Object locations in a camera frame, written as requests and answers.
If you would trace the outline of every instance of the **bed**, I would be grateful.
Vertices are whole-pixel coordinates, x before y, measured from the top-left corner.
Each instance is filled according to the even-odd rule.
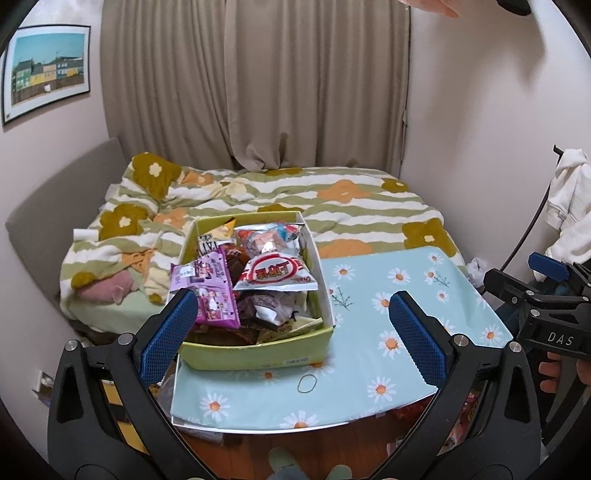
[[[116,187],[105,199],[110,184]],[[60,214],[41,218],[42,206]],[[383,172],[341,167],[198,171],[152,154],[127,164],[117,139],[43,184],[15,209],[6,227],[48,300],[76,330],[104,343],[136,332],[161,310],[170,264],[186,256],[195,219],[293,209],[302,212],[322,258],[431,246],[464,265],[441,213]],[[73,242],[73,229],[96,231],[100,240]],[[78,288],[122,270],[133,272],[139,290],[121,304],[77,297]]]

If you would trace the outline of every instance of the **snack box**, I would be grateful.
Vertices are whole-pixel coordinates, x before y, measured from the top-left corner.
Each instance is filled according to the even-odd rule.
[[[197,220],[186,243],[183,262],[187,263],[194,259],[191,258],[190,253],[197,251],[197,238],[201,233],[209,232],[231,218],[236,219],[236,226],[271,222],[304,224],[300,234],[302,257],[318,282],[318,290],[308,293],[308,306],[314,318],[322,318],[323,327],[297,337],[259,345],[212,346],[183,342],[179,354],[189,366],[196,370],[251,370],[321,362],[326,357],[330,337],[333,334],[334,313],[316,244],[300,212],[240,213]]]

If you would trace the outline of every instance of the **wooden floor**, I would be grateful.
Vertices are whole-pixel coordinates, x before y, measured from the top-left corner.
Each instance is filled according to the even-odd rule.
[[[188,435],[184,438],[217,476],[264,480],[272,474],[267,455],[286,447],[310,480],[324,480],[340,463],[349,465],[353,478],[369,476],[386,458],[386,444],[404,435],[410,426],[387,414],[331,429],[277,435],[245,435],[239,446],[220,447]]]

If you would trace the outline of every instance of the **snack package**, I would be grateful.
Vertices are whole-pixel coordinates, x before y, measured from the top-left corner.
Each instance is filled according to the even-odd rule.
[[[251,259],[234,290],[318,290],[318,282],[300,257],[274,252]]]
[[[266,328],[277,330],[294,312],[296,293],[268,291],[243,296],[238,301],[241,321],[253,320]]]
[[[251,258],[269,252],[298,256],[300,223],[261,223],[236,227],[236,237]]]
[[[258,336],[257,343],[275,342],[277,340],[285,340],[298,335],[312,332],[322,327],[322,319],[312,319],[309,317],[301,317],[295,315],[294,318],[288,320],[283,325],[277,328],[277,331],[262,330]]]
[[[180,288],[193,290],[199,299],[196,323],[237,329],[236,299],[223,249],[210,252],[186,265],[173,267],[168,299]]]
[[[203,235],[199,235],[197,239],[199,243],[199,256],[201,257],[217,250],[220,245],[233,243],[234,225],[236,225],[236,219],[231,218],[223,225]]]

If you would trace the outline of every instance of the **electrical outlet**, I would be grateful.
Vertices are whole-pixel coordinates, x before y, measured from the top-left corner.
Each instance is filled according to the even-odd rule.
[[[37,380],[31,390],[48,407],[51,401],[51,392],[53,391],[53,377],[39,370]]]

